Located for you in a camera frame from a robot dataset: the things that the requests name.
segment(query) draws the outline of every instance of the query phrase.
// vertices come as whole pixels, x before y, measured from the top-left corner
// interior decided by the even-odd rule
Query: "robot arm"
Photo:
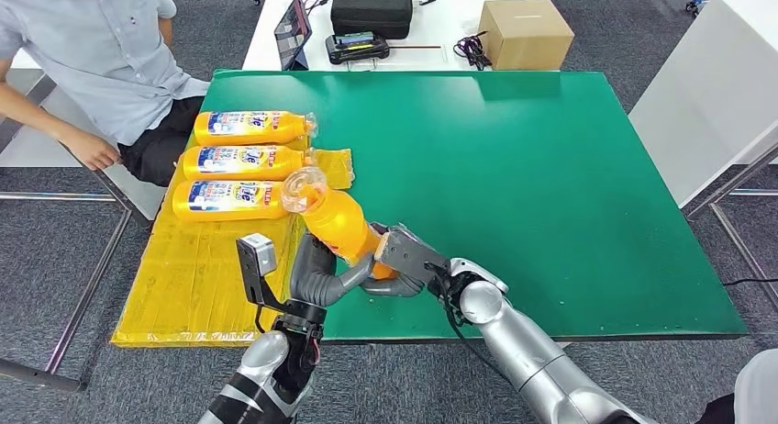
[[[592,381],[531,318],[505,298],[507,285],[474,262],[450,259],[404,227],[384,234],[376,260],[428,284],[452,317],[483,335],[502,375],[542,424],[654,424]]]
[[[199,422],[292,423],[314,382],[327,315],[324,307],[370,276],[374,262],[369,258],[336,276],[335,255],[306,233],[292,267],[293,298],[281,303],[265,278],[276,267],[272,242],[260,234],[238,239],[238,256],[246,297],[257,305],[257,329],[263,333]],[[264,307],[279,313],[270,331],[259,322]]]
[[[327,314],[323,306],[357,285],[372,294],[410,294],[406,284],[380,289],[363,285],[369,283],[373,258],[335,276],[335,256],[306,235],[292,270],[293,298],[282,304],[264,279],[275,269],[270,240],[254,234],[239,240],[238,246],[247,298],[281,315],[271,331],[251,344],[200,423],[291,423],[313,383]],[[411,293],[425,285],[456,331],[457,321],[478,328],[496,370],[524,397],[540,423],[656,424],[586,376],[543,329],[511,307],[505,298],[507,285],[476,263],[449,260],[402,226],[383,234],[374,259],[403,274],[413,286]]]

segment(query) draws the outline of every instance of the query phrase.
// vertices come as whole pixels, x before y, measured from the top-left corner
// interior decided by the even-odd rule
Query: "table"
[[[710,206],[757,279],[767,275],[717,203],[778,156],[778,0],[710,0],[629,113],[678,206],[733,164],[749,164]],[[760,285],[778,307],[778,290]]]
[[[83,112],[78,110],[78,107],[72,103],[72,100],[43,73],[24,51],[19,52],[17,57],[14,58],[7,80],[11,86],[24,94],[33,104],[45,107],[53,115],[76,125],[83,124],[84,122],[88,123]],[[92,128],[91,124],[88,126],[84,125],[82,128]],[[68,166],[81,167],[81,164],[56,141],[42,135],[35,129],[23,127],[16,121],[0,117],[0,168],[41,166],[40,164],[47,167],[60,166],[57,158],[60,161],[64,160]],[[103,278],[106,267],[121,239],[122,233],[127,227],[130,216],[134,215],[140,224],[149,225],[146,215],[125,195],[123,187],[115,184],[108,174],[102,171],[94,172],[94,175],[109,194],[0,191],[0,202],[20,200],[116,202],[123,209],[122,216],[119,218],[114,232],[108,239],[96,267],[82,290],[78,303],[70,313],[60,339],[51,350],[49,362],[43,369],[39,369],[0,359],[0,375],[8,375],[33,384],[49,385],[66,391],[76,391],[84,386],[84,381],[81,378],[71,378],[58,374],[62,360],[70,348],[72,338],[81,324],[94,292]]]
[[[480,263],[555,339],[746,333],[601,73],[225,72],[203,108],[317,113],[369,220]],[[361,291],[325,335],[454,337],[429,294]]]
[[[272,32],[291,1],[265,0],[245,68],[248,69],[252,65],[266,66],[274,70],[280,68]],[[413,37],[434,39],[435,34],[430,33],[429,25],[437,22],[449,31],[452,40],[450,45],[453,45],[455,40],[473,33],[477,28],[482,4],[483,0],[438,0],[420,8],[424,11],[415,15],[410,41],[412,42]],[[329,30],[331,33],[328,10],[329,6],[321,6],[311,16],[312,29],[315,32],[310,45],[306,47],[308,62],[313,70],[345,70],[345,67],[330,65],[324,56],[323,40],[327,35],[325,31]],[[472,23],[472,31],[462,29],[463,20],[466,20],[465,23]],[[313,47],[317,40],[322,44],[321,48]],[[398,56],[395,54],[387,60],[397,63],[396,57]],[[441,69],[441,66],[434,67],[430,61],[423,59],[411,58],[410,61],[400,63],[403,62],[411,64],[390,65],[389,68]],[[453,59],[450,59],[449,63],[454,69],[470,69],[467,64],[460,64],[461,62],[453,64]],[[177,176],[178,173],[173,177],[173,184]],[[242,291],[241,282],[225,281],[239,272],[234,239],[256,229],[250,224],[247,226],[237,222],[216,223],[206,227],[181,227],[168,209],[169,203],[163,202],[112,342],[119,346],[230,346],[250,343],[257,335],[253,325],[253,312],[256,309],[245,301],[242,293],[237,292]],[[287,225],[292,227],[291,230],[302,229],[302,224],[290,222]],[[275,234],[278,239],[283,239],[277,232]],[[172,275],[180,275],[185,285],[192,288],[185,296],[174,297],[167,293],[182,285],[182,280],[175,280]],[[281,279],[274,276],[271,285],[279,285],[279,280]],[[236,293],[232,294],[228,289],[222,296],[212,296],[214,288],[224,289],[224,285],[232,285]]]
[[[440,46],[438,50],[392,49],[391,55],[380,62],[380,70],[470,70],[467,61],[457,57],[452,46],[457,40],[476,33],[485,0],[438,0],[414,11],[408,37],[388,40],[390,46]],[[273,31],[292,0],[265,0],[260,20],[243,62],[244,70],[278,71],[281,63]],[[329,21],[331,4],[319,6],[311,12],[313,34],[305,46],[308,65],[313,71],[347,71],[346,64],[329,62],[324,40],[332,35]]]

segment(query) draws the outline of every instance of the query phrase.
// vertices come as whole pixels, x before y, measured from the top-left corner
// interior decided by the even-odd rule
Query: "green table mat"
[[[352,150],[369,220],[480,263],[552,337],[747,332],[601,73],[226,71],[203,108],[316,113],[314,144]],[[429,293],[360,290],[325,334],[454,337]]]

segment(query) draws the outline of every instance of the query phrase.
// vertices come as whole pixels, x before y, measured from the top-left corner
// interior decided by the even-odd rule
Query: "black pants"
[[[708,403],[697,424],[735,424],[735,394]]]
[[[140,181],[167,187],[175,172],[173,163],[183,153],[202,105],[202,96],[174,100],[157,128],[143,132],[131,146],[119,144],[127,170]]]

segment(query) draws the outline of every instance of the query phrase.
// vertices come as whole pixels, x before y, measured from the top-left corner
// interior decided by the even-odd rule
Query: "gray carpet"
[[[604,71],[629,110],[691,23],[687,0],[553,0],[576,33],[567,70]],[[190,73],[239,68],[256,23],[250,0],[176,0],[174,53]],[[778,171],[754,183],[778,188]],[[79,169],[3,169],[0,190],[97,191]],[[765,270],[778,275],[778,200],[724,205]],[[108,204],[0,202],[0,356],[45,364],[119,212]],[[723,281],[750,277],[709,212],[690,224]],[[193,422],[239,363],[241,349],[119,349],[107,342],[147,231],[133,222],[62,371],[87,368],[86,391],[64,394],[0,380],[11,423]],[[687,423],[731,392],[756,352],[778,347],[778,313],[754,284],[728,291],[752,335],[739,340],[578,343],[567,348],[592,378],[660,422]],[[301,423],[534,422],[524,403],[459,344],[324,348]]]

